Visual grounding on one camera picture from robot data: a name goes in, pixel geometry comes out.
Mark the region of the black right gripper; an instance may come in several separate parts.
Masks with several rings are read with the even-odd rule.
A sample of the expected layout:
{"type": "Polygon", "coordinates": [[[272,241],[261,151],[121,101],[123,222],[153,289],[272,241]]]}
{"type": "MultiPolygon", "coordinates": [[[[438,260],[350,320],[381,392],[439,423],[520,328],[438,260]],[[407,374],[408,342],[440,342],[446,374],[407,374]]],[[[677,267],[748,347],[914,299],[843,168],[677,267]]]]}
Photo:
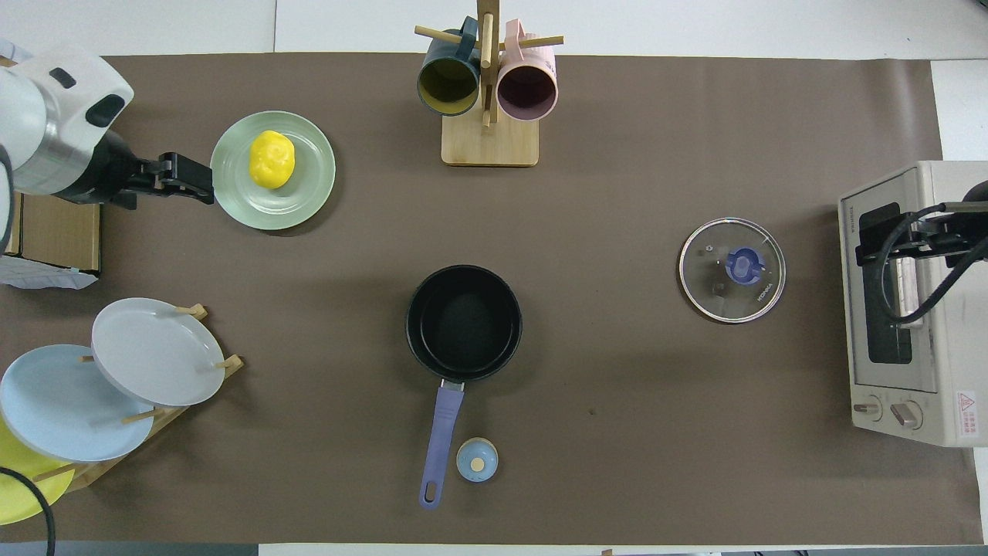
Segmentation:
{"type": "MultiPolygon", "coordinates": [[[[987,235],[986,209],[978,212],[953,212],[932,219],[900,219],[887,236],[893,243],[885,254],[885,262],[911,258],[924,260],[945,257],[946,267],[956,267],[969,251],[987,235]]],[[[879,263],[885,250],[881,244],[861,244],[855,249],[858,266],[879,263]]]]}

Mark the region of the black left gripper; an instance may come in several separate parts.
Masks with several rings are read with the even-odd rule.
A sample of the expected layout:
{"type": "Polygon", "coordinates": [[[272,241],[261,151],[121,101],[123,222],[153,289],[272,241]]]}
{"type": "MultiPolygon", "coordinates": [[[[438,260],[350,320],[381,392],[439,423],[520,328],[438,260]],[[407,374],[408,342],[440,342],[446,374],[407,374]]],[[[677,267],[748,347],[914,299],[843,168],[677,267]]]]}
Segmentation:
{"type": "Polygon", "coordinates": [[[124,210],[137,208],[138,195],[177,196],[205,205],[215,204],[212,172],[208,166],[177,152],[159,155],[160,181],[146,170],[149,161],[138,158],[127,142],[114,131],[101,138],[84,172],[59,199],[77,205],[117,205],[124,210]]]}

